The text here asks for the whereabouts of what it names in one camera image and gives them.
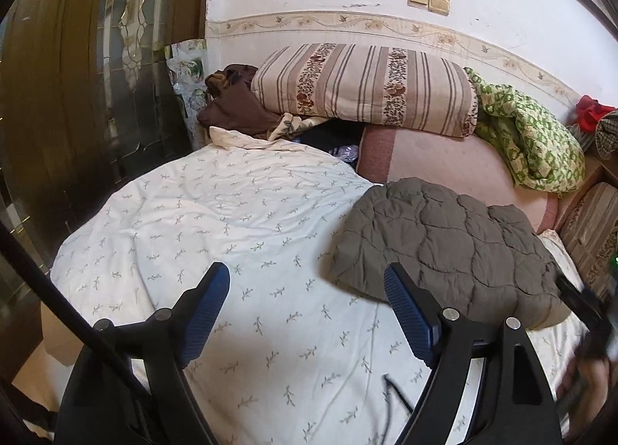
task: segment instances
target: wallpaper border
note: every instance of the wallpaper border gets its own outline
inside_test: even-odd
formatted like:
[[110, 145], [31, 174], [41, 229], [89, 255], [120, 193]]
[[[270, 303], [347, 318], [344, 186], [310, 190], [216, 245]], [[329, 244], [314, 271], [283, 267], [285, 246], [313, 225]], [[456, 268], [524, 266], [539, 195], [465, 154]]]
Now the wallpaper border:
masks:
[[552, 74], [506, 49], [422, 21], [340, 11], [297, 11], [206, 22], [207, 39], [226, 39], [276, 31], [347, 31], [405, 39], [420, 48], [422, 46], [432, 48], [432, 51], [437, 51], [445, 58], [452, 59], [455, 55], [488, 64], [526, 84], [535, 86], [567, 107], [574, 106], [580, 97]]

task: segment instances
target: striped pillow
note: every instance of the striped pillow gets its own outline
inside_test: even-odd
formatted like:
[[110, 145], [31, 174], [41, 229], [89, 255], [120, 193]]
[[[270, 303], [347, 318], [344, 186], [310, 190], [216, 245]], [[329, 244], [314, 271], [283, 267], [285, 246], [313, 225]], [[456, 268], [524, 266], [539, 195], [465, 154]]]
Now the striped pillow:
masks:
[[272, 54], [251, 89], [271, 112], [469, 136], [477, 96], [463, 69], [401, 48], [304, 44]]

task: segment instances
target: pink sofa cushion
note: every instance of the pink sofa cushion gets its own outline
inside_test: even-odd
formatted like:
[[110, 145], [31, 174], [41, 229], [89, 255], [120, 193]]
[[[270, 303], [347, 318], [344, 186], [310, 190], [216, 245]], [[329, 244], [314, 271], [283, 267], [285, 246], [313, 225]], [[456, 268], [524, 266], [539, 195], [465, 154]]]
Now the pink sofa cushion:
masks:
[[554, 226], [557, 196], [514, 187], [500, 154], [472, 135], [455, 139], [413, 129], [368, 125], [357, 172], [376, 183], [418, 177], [468, 194], [488, 206], [514, 204], [537, 232]]

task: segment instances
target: striped cushion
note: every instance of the striped cushion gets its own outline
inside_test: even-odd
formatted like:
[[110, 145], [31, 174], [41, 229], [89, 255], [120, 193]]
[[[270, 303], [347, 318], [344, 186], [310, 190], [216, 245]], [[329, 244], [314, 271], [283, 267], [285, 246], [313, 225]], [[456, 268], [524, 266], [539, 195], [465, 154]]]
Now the striped cushion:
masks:
[[477, 96], [463, 69], [423, 52], [304, 44], [272, 54], [251, 88], [271, 112], [469, 136]]
[[601, 182], [588, 191], [560, 231], [582, 279], [599, 296], [607, 287], [617, 237], [618, 190]]

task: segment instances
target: metal bolt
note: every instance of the metal bolt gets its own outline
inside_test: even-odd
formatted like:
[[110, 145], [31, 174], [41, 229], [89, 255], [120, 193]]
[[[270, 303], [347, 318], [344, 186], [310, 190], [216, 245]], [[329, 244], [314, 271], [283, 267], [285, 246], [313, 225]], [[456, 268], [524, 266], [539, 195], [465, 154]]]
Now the metal bolt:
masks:
[[95, 323], [94, 329], [102, 332], [103, 330], [110, 327], [111, 325], [112, 325], [112, 322], [109, 319], [101, 318], [99, 321]]
[[519, 327], [521, 327], [521, 323], [517, 318], [513, 318], [513, 316], [511, 316], [510, 318], [506, 319], [506, 326], [511, 328], [511, 330], [517, 330]]
[[452, 307], [447, 307], [444, 311], [442, 311], [442, 315], [449, 321], [455, 321], [459, 319], [459, 312]]
[[170, 309], [169, 307], [164, 307], [163, 309], [155, 311], [154, 314], [154, 317], [157, 321], [165, 321], [166, 319], [172, 317], [172, 309]]

